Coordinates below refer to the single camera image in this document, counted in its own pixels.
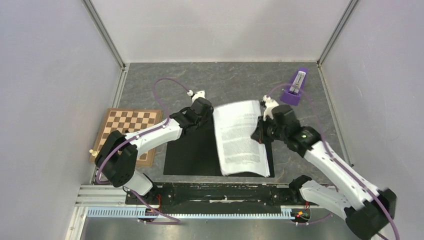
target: book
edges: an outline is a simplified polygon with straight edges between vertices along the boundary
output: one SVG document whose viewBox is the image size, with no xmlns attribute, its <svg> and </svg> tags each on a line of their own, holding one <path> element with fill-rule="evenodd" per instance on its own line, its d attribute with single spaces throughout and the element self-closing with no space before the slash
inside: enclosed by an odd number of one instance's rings
<svg viewBox="0 0 424 240">
<path fill-rule="evenodd" d="M 214 108 L 216 147 L 223 176 L 244 172 L 270 176 L 265 145 L 251 139 L 260 115 L 258 100 L 233 102 Z"/>
</svg>

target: chessboard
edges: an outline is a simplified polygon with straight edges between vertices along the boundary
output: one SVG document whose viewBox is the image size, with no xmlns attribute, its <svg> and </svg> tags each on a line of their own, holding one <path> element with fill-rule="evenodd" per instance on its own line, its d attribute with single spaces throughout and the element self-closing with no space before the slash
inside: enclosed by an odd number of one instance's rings
<svg viewBox="0 0 424 240">
<path fill-rule="evenodd" d="M 103 123 L 94 143 L 93 150 L 100 151 L 109 134 L 115 130 L 122 134 L 133 133 L 146 129 L 162 120 L 162 111 L 157 109 L 125 109 L 125 108 L 109 108 L 103 119 Z M 143 153 L 137 159 L 136 166 L 151 166 L 155 157 L 156 149 L 150 149 Z M 94 162 L 96 157 L 91 156 L 90 162 Z"/>
</svg>

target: black pad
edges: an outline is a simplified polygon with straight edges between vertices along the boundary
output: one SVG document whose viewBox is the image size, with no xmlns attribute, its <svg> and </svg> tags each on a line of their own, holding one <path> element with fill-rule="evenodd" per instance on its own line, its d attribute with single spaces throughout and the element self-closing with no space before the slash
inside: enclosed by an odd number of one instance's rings
<svg viewBox="0 0 424 240">
<path fill-rule="evenodd" d="M 274 174 L 274 161 L 271 143 L 265 143 L 270 178 Z M 222 176 L 215 140 L 214 121 L 211 119 L 189 135 L 167 143 L 164 175 L 183 176 Z M 252 172 L 241 172 L 231 177 L 259 177 Z"/>
</svg>

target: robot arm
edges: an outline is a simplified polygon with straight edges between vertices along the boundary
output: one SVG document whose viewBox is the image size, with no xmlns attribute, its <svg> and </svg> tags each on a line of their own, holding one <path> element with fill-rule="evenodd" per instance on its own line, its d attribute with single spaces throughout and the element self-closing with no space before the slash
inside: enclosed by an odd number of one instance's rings
<svg viewBox="0 0 424 240">
<path fill-rule="evenodd" d="M 150 149 L 183 138 L 206 122 L 212 121 L 214 108 L 211 102 L 205 99 L 205 92 L 197 92 L 191 100 L 190 107 L 171 114 L 170 119 L 154 126 L 126 134 L 118 130 L 109 134 L 94 163 L 100 168 L 119 145 L 127 142 L 110 156 L 102 170 L 114 187 L 125 186 L 141 196 L 153 188 L 153 182 L 145 174 L 136 171 L 137 159 Z"/>
<path fill-rule="evenodd" d="M 318 204 L 338 215 L 361 239 L 370 239 L 389 223 L 373 197 L 336 161 L 361 180 L 393 218 L 397 197 L 390 189 L 380 190 L 365 180 L 326 143 L 330 157 L 321 135 L 310 126 L 301 126 L 289 105 L 279 105 L 268 96 L 263 97 L 261 105 L 265 107 L 264 115 L 258 118 L 251 138 L 259 143 L 283 141 L 290 150 L 322 171 L 339 189 L 339 192 L 328 189 L 303 175 L 289 184 L 297 199 Z"/>
</svg>

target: gray floor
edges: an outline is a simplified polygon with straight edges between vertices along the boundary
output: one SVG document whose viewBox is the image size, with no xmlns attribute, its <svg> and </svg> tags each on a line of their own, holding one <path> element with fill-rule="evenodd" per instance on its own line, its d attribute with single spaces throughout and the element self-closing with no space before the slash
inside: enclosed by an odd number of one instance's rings
<svg viewBox="0 0 424 240">
<path fill-rule="evenodd" d="M 307 67 L 304 90 L 313 100 L 323 125 L 327 141 L 337 154 L 342 149 L 336 134 L 324 88 L 313 62 L 203 62 L 203 63 L 131 63 L 120 99 L 120 108 L 160 109 L 152 94 L 158 77 L 178 77 L 190 89 L 205 90 L 206 98 L 215 106 L 242 100 L 261 99 L 274 86 L 287 83 L 299 67 Z M 185 91 L 173 82 L 161 82 L 157 93 L 170 113 L 190 106 Z M 274 94 L 278 99 L 280 92 Z M 317 127 L 310 104 L 303 97 L 293 108 L 302 125 Z M 288 184 L 300 175 L 328 183 L 312 164 L 291 152 L 282 142 L 273 142 L 275 177 L 210 177 L 163 175 L 166 145 L 156 148 L 153 166 L 139 168 L 155 182 L 226 182 L 226 183 L 283 183 Z"/>
<path fill-rule="evenodd" d="M 313 209 L 311 221 L 328 214 Z M 333 217 L 309 226 L 285 219 L 182 219 L 181 225 L 144 225 L 134 218 L 88 217 L 82 240 L 358 240 L 345 221 Z"/>
</svg>

